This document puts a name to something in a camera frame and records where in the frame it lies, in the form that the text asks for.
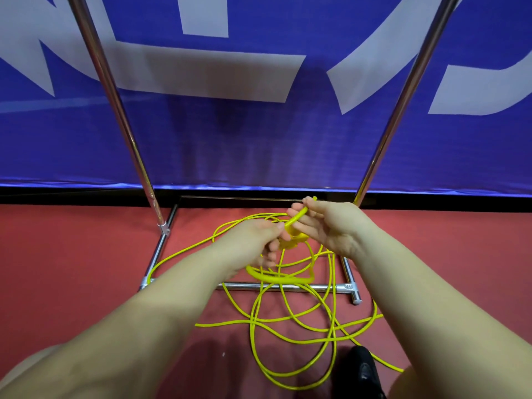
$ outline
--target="blue backdrop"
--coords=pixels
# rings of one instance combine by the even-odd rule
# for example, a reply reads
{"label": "blue backdrop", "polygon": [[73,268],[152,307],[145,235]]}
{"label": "blue backdrop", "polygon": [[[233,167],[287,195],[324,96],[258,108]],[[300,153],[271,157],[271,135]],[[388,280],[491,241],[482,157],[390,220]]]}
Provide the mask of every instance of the blue backdrop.
{"label": "blue backdrop", "polygon": [[[200,1],[88,0],[153,183],[356,189],[439,0]],[[64,3],[0,1],[0,183],[137,185]],[[372,191],[532,196],[531,17],[462,0]]]}

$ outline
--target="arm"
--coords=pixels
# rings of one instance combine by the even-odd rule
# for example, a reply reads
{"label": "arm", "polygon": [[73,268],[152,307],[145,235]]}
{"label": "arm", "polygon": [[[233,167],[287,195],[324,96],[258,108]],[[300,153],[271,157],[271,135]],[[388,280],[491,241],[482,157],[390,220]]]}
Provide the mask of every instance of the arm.
{"label": "arm", "polygon": [[244,221],[17,377],[0,398],[153,396],[218,283],[249,263],[273,266],[280,235],[289,239],[282,223]]}
{"label": "arm", "polygon": [[[416,374],[446,398],[524,398],[532,346],[350,203],[304,200],[299,231],[356,263]],[[302,208],[294,204],[289,215]]]}

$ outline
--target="forearm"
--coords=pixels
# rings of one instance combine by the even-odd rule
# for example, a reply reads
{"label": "forearm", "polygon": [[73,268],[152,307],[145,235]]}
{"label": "forearm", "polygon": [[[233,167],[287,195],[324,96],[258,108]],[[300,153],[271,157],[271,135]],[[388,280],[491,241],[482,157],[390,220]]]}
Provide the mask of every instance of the forearm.
{"label": "forearm", "polygon": [[356,241],[352,259],[429,386],[444,397],[464,398],[520,397],[530,389],[528,343],[376,226]]}
{"label": "forearm", "polygon": [[223,279],[209,248],[39,362],[4,397],[149,397]]}

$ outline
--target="red mat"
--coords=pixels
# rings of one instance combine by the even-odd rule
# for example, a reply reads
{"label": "red mat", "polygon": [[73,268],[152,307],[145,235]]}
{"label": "red mat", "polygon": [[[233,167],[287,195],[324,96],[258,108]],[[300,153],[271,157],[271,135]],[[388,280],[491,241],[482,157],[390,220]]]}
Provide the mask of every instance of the red mat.
{"label": "red mat", "polygon": [[[180,209],[164,254],[209,236],[225,221],[271,209]],[[369,211],[386,231],[412,249],[442,277],[503,324],[532,342],[532,305],[528,288],[532,275],[532,215]],[[25,357],[65,342],[135,294],[158,239],[154,214],[148,208],[0,205],[0,375]],[[324,266],[316,264],[316,269]],[[350,305],[339,296],[342,322],[371,311],[370,297],[355,273],[364,304]],[[235,292],[249,310],[254,293]],[[307,295],[292,293],[293,309],[314,304]],[[279,294],[269,293],[261,317],[285,315]],[[239,319],[224,292],[216,291],[202,322]],[[304,322],[324,327],[322,311]],[[275,325],[296,339],[315,337],[287,321]],[[317,345],[291,345],[259,330],[257,351],[276,371],[302,366]],[[359,341],[378,356],[404,367],[408,360],[384,319]],[[303,385],[318,379],[330,360],[328,349],[315,367],[286,383]],[[379,366],[385,389],[395,371]],[[187,348],[161,388],[159,397],[328,397],[329,387],[295,393],[274,386],[262,375],[249,348],[249,329],[234,325],[194,329]]]}

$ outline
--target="metal frame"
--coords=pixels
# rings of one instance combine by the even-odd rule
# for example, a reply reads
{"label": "metal frame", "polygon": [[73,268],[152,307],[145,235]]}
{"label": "metal frame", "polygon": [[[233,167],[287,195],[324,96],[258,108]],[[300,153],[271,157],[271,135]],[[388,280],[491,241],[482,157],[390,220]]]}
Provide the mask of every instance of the metal frame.
{"label": "metal frame", "polygon": [[[459,0],[442,0],[442,2],[440,3],[438,7],[438,10],[436,11],[436,14],[434,15],[433,21],[429,27],[427,35],[425,36],[425,39],[423,40],[421,49],[416,57],[416,60],[414,61],[414,64],[412,65],[412,69],[410,70],[410,73],[405,81],[403,89],[401,90],[397,103],[395,104],[395,107],[392,110],[392,114],[390,115],[390,118],[386,124],[384,132],[379,140],[379,143],[377,144],[377,148],[372,156],[372,159],[368,165],[368,168],[366,169],[364,178],[360,184],[360,187],[358,188],[356,192],[354,203],[359,207],[360,207],[360,204],[362,203],[362,200],[364,199],[366,192],[369,189],[369,185],[371,181],[373,180],[373,177],[375,176],[377,168],[379,167],[380,162],[382,161],[382,158],[384,157],[384,154],[386,153],[386,150],[395,134],[395,131],[397,130],[397,127],[399,126],[399,123],[401,122],[404,112],[406,111],[406,108],[410,100],[412,99],[412,96],[414,92],[416,91],[416,88],[418,87],[418,84],[421,81],[421,78],[423,77],[423,73],[425,72],[425,69],[427,68],[427,65],[434,52],[434,49],[436,48],[438,40],[440,39],[443,33],[443,30],[445,26],[447,25],[447,22],[449,21],[449,18],[452,12],[456,8],[458,1]],[[100,39],[98,37],[98,33],[96,32],[96,27],[94,26],[94,22],[90,16],[87,3],[85,0],[69,0],[69,4],[70,4],[70,7],[72,8],[74,17],[76,18],[76,22],[83,36],[83,40],[85,41],[85,44],[89,51],[90,58],[92,59],[94,66],[96,68],[96,72],[98,73],[98,77],[100,81],[102,82],[102,86],[105,89],[105,93],[107,94],[109,103],[111,107],[113,108],[113,111],[115,113],[116,120],[118,121],[120,130],[124,136],[124,139],[126,140],[126,144],[131,153],[131,157],[135,164],[135,168],[139,175],[140,182],[143,186],[146,197],[148,198],[150,205],[155,211],[155,214],[157,216],[157,224],[162,232],[161,237],[159,238],[159,242],[157,243],[155,252],[152,256],[152,259],[150,260],[150,264],[146,270],[146,274],[143,278],[142,283],[140,284],[139,290],[142,290],[144,287],[146,287],[147,276],[150,273],[151,269],[157,263],[158,258],[161,255],[161,252],[163,250],[164,243],[168,239],[168,235],[170,234],[170,226],[176,216],[178,205],[176,204],[173,207],[168,217],[168,221],[165,221],[161,213],[161,208],[159,207],[159,204],[155,197],[155,193],[153,191],[150,178],[148,177],[148,173],[146,172],[146,167],[144,166],[144,163],[140,156],[140,152],[138,150],[135,137],[133,136],[133,132],[131,131],[131,126],[129,124],[129,120],[126,115],[126,111],[124,110],[122,99],[120,98],[120,95],[116,88],[116,83],[113,79],[111,69],[109,67],[109,63],[105,57],[105,53],[104,53],[102,44],[100,42]],[[200,196],[187,196],[187,197],[188,198],[201,198]],[[229,199],[249,200],[245,198],[229,198]],[[275,199],[260,199],[260,200],[275,201]],[[347,283],[336,284],[336,291],[340,294],[351,295],[353,304],[358,305],[362,302],[362,300],[360,299],[360,294],[359,294],[358,288],[356,287],[356,282],[353,278],[353,272],[351,271],[349,262],[347,261],[345,257],[341,257],[341,265],[344,270]],[[260,283],[257,283],[257,282],[226,282],[225,286],[229,290],[257,291],[260,289]],[[325,292],[327,290],[326,285],[311,285],[311,287],[313,287],[318,292]],[[222,288],[222,284],[218,285],[217,289],[221,289],[221,288]],[[303,289],[297,287],[296,285],[283,285],[283,289],[285,291],[303,291]],[[270,287],[270,290],[279,291],[280,288],[278,285],[273,285],[272,287]]]}

